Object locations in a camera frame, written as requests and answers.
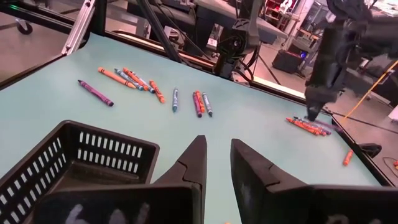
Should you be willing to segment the black perforated case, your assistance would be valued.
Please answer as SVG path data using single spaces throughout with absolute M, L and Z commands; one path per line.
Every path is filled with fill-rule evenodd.
M 272 66 L 275 69 L 292 74 L 298 71 L 298 67 L 302 62 L 303 58 L 300 55 L 286 50 L 279 50 L 272 62 Z

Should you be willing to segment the silver aluminium rail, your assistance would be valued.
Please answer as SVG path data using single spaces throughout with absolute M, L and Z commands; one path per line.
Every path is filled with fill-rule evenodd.
M 77 15 L 75 23 L 62 49 L 62 55 L 70 55 L 78 50 L 90 24 L 95 10 L 96 0 L 85 0 Z

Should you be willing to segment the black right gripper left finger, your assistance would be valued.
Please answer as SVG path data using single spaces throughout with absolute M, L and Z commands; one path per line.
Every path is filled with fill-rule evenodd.
M 66 188 L 34 208 L 34 224 L 203 224 L 207 143 L 198 135 L 152 184 Z

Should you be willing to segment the orange crayon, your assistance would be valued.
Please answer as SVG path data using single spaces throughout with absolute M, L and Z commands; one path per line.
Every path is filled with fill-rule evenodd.
M 112 78 L 113 80 L 116 80 L 117 82 L 119 82 L 119 83 L 121 83 L 121 84 L 123 84 L 123 85 L 128 86 L 129 88 L 136 89 L 136 87 L 135 87 L 131 82 L 129 82 L 129 81 L 123 79 L 122 77 L 120 77 L 120 76 L 117 75 L 117 74 L 114 74 L 114 73 L 112 73 L 112 72 L 110 72 L 110 71 L 108 71 L 108 70 L 105 70 L 105 69 L 102 68 L 102 67 L 99 67 L 99 68 L 98 68 L 98 71 L 99 71 L 100 73 L 102 73 L 103 75 L 106 75 L 107 77 L 110 77 L 110 78 Z
M 292 118 L 286 118 L 286 120 L 288 122 L 290 122 L 290 123 L 302 128 L 302 129 L 314 134 L 314 135 L 320 135 L 320 132 L 319 132 L 318 129 L 313 128 L 313 127 L 303 123 L 302 121 L 299 121 L 299 120 L 296 120 L 296 119 L 292 119 Z
M 161 103 L 165 103 L 165 98 L 163 94 L 160 92 L 158 86 L 156 85 L 155 81 L 149 80 L 150 86 L 155 90 L 155 95 L 158 97 Z
M 348 151 L 348 153 L 345 155 L 345 158 L 343 159 L 344 166 L 347 166 L 350 163 L 353 154 L 354 154 L 354 151 L 352 149 Z
M 137 82 L 144 88 L 144 86 L 140 83 L 140 81 L 133 75 L 133 72 L 131 72 L 127 68 L 123 68 L 123 72 L 126 73 L 130 78 L 132 78 L 135 82 Z
M 195 93 L 196 93 L 196 96 L 198 98 L 198 102 L 199 102 L 199 105 L 200 105 L 200 110 L 201 110 L 202 113 L 204 113 L 205 112 L 205 105 L 204 105 L 203 99 L 201 97 L 201 92 L 199 90 L 197 90 Z

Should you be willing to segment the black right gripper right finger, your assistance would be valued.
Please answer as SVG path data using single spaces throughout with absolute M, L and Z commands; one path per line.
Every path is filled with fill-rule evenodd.
M 231 177 L 242 224 L 398 224 L 398 189 L 309 185 L 239 139 Z

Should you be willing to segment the grey desk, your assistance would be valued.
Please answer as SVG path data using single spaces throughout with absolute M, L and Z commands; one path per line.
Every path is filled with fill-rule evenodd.
M 233 6 L 223 0 L 193 0 L 196 7 L 197 22 L 210 22 L 223 27 L 231 27 L 236 20 L 236 12 Z M 273 44 L 276 38 L 288 39 L 285 32 L 277 29 L 264 19 L 257 18 L 257 28 L 260 40 L 267 44 Z

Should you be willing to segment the black caster wheel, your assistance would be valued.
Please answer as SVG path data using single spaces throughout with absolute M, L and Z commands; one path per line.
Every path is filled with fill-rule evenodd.
M 29 35 L 32 33 L 33 28 L 32 26 L 25 20 L 16 19 L 17 30 L 24 35 Z

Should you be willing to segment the small black clamp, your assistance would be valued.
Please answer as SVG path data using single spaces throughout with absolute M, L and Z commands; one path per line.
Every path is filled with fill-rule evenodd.
M 364 143 L 358 145 L 360 150 L 369 157 L 376 157 L 382 150 L 382 146 L 376 143 Z

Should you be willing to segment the black plastic basket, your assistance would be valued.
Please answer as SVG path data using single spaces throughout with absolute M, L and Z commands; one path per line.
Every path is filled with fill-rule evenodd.
M 0 178 L 0 224 L 29 223 L 47 194 L 73 187 L 148 184 L 159 146 L 65 120 Z

